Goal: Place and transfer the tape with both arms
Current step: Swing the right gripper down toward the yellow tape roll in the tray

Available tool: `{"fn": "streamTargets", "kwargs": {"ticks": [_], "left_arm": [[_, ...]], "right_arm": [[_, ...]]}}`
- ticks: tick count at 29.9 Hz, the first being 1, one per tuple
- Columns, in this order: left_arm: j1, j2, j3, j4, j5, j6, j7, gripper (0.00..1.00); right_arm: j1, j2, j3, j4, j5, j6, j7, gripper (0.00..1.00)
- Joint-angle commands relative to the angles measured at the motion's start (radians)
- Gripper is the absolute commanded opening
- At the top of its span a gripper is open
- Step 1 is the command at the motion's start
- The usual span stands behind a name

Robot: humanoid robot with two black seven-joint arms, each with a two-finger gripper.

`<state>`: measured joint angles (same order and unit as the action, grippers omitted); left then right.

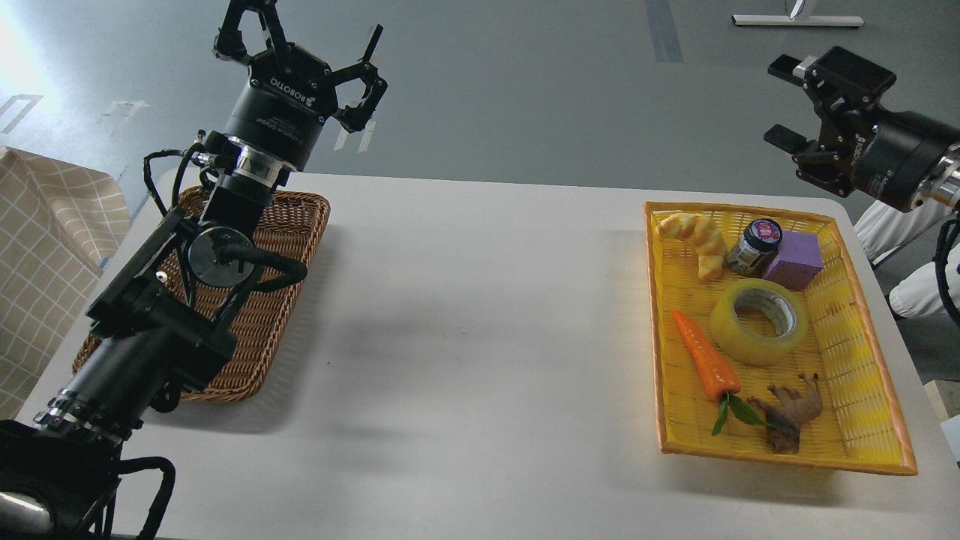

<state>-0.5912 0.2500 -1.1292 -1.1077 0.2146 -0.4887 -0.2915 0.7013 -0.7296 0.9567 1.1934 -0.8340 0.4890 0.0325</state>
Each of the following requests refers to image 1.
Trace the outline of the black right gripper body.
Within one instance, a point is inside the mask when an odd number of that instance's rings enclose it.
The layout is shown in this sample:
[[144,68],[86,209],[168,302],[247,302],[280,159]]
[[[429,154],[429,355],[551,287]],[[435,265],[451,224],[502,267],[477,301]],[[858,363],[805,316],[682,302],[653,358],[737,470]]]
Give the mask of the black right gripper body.
[[900,212],[923,204],[923,184],[958,144],[957,127],[916,112],[836,105],[832,120],[839,138],[833,194],[860,191]]

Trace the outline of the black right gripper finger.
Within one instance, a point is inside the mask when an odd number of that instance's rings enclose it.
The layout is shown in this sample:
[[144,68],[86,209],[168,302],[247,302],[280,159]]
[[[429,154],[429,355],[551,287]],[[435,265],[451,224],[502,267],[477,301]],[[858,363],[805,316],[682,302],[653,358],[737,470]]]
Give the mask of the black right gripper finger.
[[848,197],[854,191],[854,149],[857,129],[853,124],[838,127],[833,123],[820,126],[817,139],[775,124],[763,140],[788,153],[796,167],[796,177],[830,194]]
[[853,133],[874,119],[879,100],[897,82],[894,72],[840,46],[820,57],[780,55],[767,73],[801,88],[823,126],[839,133]]

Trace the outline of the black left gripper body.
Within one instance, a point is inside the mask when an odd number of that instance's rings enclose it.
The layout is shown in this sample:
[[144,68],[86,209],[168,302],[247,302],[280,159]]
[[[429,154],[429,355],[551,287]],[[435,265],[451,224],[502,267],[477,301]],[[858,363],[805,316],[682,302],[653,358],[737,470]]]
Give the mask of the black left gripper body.
[[326,82],[329,64],[292,46],[282,68],[273,51],[253,57],[250,81],[226,121],[225,133],[302,170],[326,120],[335,113],[335,90]]

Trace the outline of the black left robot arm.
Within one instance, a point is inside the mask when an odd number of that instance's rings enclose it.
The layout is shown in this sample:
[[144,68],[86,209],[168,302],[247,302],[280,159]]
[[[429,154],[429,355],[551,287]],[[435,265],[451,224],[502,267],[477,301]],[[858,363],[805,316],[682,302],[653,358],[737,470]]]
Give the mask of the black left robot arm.
[[148,408],[170,413],[182,391],[202,391],[230,361],[230,327],[255,293],[308,276],[297,259],[260,248],[254,233],[290,174],[302,171],[329,119],[363,131],[388,88],[374,62],[383,31],[363,56],[333,70],[287,40],[274,1],[232,1],[213,53],[246,66],[249,81],[225,133],[199,132],[177,151],[169,204],[150,163],[144,180],[157,229],[90,305],[100,346],[33,423],[2,423],[2,537],[109,539],[122,476],[161,474],[140,539],[154,539],[176,483],[164,457],[123,459]]

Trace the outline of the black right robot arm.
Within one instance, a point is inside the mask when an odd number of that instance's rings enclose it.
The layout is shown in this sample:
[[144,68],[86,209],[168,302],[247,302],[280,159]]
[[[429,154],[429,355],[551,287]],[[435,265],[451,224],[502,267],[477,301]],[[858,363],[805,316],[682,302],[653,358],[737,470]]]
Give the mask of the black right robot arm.
[[958,211],[957,127],[881,106],[893,72],[840,46],[807,59],[781,55],[767,71],[801,88],[820,119],[815,139],[779,124],[764,134],[792,158],[796,177],[840,197],[861,191],[899,212],[928,202]]

